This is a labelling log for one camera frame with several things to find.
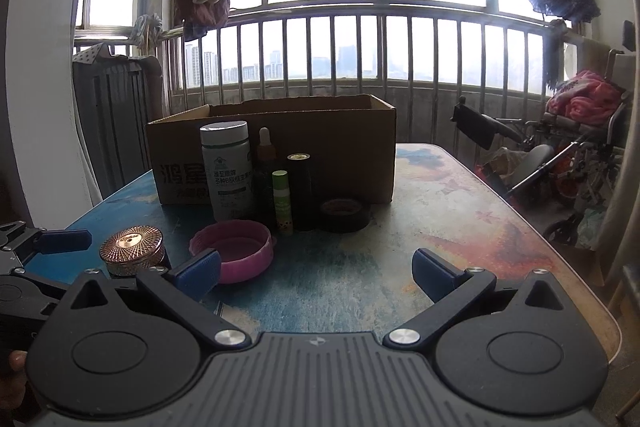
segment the human hand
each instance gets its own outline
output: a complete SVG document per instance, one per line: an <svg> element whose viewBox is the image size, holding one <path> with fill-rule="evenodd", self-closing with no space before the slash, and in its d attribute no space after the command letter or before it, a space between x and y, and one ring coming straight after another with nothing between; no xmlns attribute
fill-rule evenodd
<svg viewBox="0 0 640 427"><path fill-rule="evenodd" d="M26 390L27 376L24 373L25 351L12 351L9 366L14 371L7 377L0 377L0 409L13 410L20 407Z"/></svg>

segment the cardboard box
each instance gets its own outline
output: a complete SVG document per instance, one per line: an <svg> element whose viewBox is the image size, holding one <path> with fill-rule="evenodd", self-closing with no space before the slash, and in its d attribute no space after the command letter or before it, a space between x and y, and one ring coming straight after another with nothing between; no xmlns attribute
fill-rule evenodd
<svg viewBox="0 0 640 427"><path fill-rule="evenodd" d="M148 123L146 137L160 203L209 203L200 127L233 120L248 123L254 162L261 127L269 128L278 159L310 154L318 198L391 202L396 109L375 96L360 94L203 105Z"/></svg>

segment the floor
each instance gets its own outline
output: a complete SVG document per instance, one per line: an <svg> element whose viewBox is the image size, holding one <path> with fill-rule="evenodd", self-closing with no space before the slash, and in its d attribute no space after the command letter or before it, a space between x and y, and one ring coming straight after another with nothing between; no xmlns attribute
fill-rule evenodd
<svg viewBox="0 0 640 427"><path fill-rule="evenodd" d="M555 201L523 211L525 219L540 233L551 223L570 214L570 210ZM588 270L591 267L588 255L576 255L575 251L563 250L561 247L556 247L556 250L583 279L588 278ZM596 286L592 286L591 289L604 303L609 301L612 289ZM626 415L624 421L619 422L615 418L616 411L640 389L640 320L634 316L627 304L623 301L623 313L615 314L622 330L622 348L609 366L607 382L593 407L594 415L607 427L640 427L640 404Z"/></svg>

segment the black tape roll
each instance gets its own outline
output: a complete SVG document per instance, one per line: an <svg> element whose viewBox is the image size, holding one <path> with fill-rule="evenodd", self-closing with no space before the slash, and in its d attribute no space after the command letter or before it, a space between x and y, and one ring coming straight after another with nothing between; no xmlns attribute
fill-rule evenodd
<svg viewBox="0 0 640 427"><path fill-rule="evenodd" d="M320 205L319 224L327 232L356 232L369 224L370 208L351 198L326 200Z"/></svg>

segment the white supplement bottle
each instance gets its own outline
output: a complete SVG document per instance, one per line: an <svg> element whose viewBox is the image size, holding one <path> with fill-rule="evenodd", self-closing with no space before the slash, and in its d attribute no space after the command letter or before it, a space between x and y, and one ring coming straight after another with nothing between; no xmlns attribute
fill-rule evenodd
<svg viewBox="0 0 640 427"><path fill-rule="evenodd" d="M202 158L216 221L241 219L254 209L253 169L245 121L210 123L200 128Z"/></svg>

